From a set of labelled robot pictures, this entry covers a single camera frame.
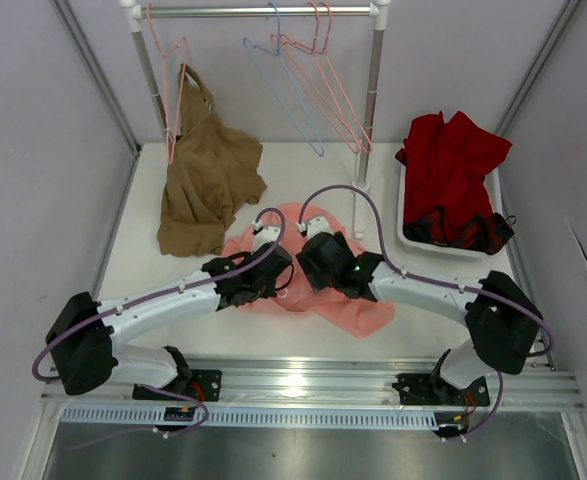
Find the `pink skirt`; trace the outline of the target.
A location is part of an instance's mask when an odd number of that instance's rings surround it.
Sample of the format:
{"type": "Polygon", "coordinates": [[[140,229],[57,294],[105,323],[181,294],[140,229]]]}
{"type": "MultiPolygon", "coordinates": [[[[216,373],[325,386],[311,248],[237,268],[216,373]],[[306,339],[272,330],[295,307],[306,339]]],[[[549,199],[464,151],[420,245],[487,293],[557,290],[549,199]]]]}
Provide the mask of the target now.
{"type": "MultiPolygon", "coordinates": [[[[277,208],[282,211],[286,220],[286,232],[281,245],[294,257],[294,254],[299,253],[303,246],[303,238],[295,226],[301,204],[286,203],[278,205],[277,208]]],[[[307,207],[305,220],[317,216],[325,217],[334,232],[346,234],[345,227],[327,210],[313,205],[307,207]]],[[[228,256],[250,250],[253,238],[252,228],[248,227],[240,236],[231,237],[225,241],[221,255],[228,256]]],[[[393,303],[350,299],[344,294],[328,288],[315,293],[296,259],[294,259],[293,265],[295,272],[290,285],[277,293],[276,297],[261,299],[240,308],[247,312],[259,312],[259,314],[284,314],[288,316],[315,313],[355,338],[365,338],[372,335],[386,327],[394,319],[395,305],[393,303]]]]}

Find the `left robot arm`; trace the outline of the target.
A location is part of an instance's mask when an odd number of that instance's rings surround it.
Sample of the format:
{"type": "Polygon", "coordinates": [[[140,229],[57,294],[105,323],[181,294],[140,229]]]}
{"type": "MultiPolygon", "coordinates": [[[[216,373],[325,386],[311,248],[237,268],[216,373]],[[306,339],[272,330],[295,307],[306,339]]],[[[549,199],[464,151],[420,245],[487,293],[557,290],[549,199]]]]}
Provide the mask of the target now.
{"type": "Polygon", "coordinates": [[[195,394],[194,374],[174,346],[148,349],[132,340],[190,317],[274,297],[292,257],[269,242],[255,252],[217,257],[191,275],[151,293],[109,302],[87,292],[71,297],[45,341],[64,392],[80,396],[109,381],[133,387],[137,400],[195,394]]]}

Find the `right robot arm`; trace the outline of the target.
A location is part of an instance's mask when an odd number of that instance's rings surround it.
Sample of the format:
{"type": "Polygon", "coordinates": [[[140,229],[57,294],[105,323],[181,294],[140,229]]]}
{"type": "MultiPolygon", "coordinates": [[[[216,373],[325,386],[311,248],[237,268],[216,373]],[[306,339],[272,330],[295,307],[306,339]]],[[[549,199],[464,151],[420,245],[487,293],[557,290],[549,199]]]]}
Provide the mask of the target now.
{"type": "Polygon", "coordinates": [[[469,286],[433,279],[403,271],[382,254],[356,255],[339,233],[313,236],[297,261],[314,291],[409,305],[465,326],[469,339],[445,351],[429,375],[431,395],[441,403],[454,402],[491,371],[520,374],[540,330],[539,310],[499,271],[469,286]]]}

